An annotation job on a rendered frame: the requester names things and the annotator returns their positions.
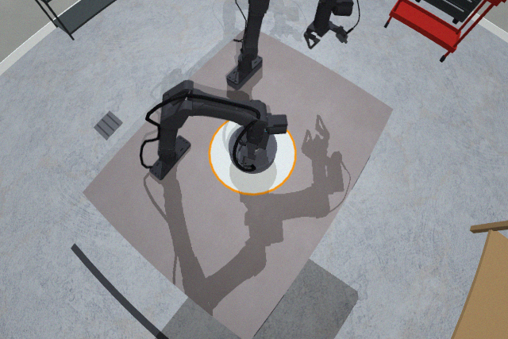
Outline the white circular mat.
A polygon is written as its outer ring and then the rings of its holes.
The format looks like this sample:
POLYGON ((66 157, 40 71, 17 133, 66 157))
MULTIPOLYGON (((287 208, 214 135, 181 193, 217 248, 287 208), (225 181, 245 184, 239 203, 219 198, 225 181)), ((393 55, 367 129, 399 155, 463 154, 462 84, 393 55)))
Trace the white circular mat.
POLYGON ((249 174, 236 168, 229 154, 229 139, 241 126, 228 121, 217 131, 210 149, 215 173, 224 184, 244 193, 262 193, 277 187, 288 177, 294 164, 294 144, 289 133, 274 134, 277 152, 272 165, 261 173, 249 174))

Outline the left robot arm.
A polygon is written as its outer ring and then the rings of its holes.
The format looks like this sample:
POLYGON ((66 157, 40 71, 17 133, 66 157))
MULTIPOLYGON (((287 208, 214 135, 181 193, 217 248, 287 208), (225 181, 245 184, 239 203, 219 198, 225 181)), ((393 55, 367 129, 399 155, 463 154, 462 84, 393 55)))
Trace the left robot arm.
MULTIPOLYGON (((248 20, 238 65, 226 76, 227 80, 236 85, 263 61, 263 58, 257 55, 257 46, 269 2, 270 0, 248 0, 248 20)), ((335 16, 351 16, 353 4, 353 0, 319 0, 316 14, 324 18, 330 17, 332 12, 335 16)))

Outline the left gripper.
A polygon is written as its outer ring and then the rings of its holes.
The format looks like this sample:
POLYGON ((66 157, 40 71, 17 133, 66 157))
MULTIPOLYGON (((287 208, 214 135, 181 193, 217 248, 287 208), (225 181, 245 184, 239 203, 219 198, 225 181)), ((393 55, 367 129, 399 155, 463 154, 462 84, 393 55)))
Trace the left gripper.
POLYGON ((307 27, 306 31, 304 32, 304 37, 309 49, 312 49, 320 41, 320 39, 316 38, 315 35, 311 34, 312 32, 315 32, 319 37, 323 37, 325 33, 327 33, 329 30, 332 30, 337 34, 342 35, 343 38, 346 38, 348 33, 344 30, 344 27, 341 25, 334 25, 329 19, 330 17, 324 18, 319 17, 317 14, 315 14, 314 21, 307 27), (312 46, 310 46, 309 39, 314 41, 312 46))

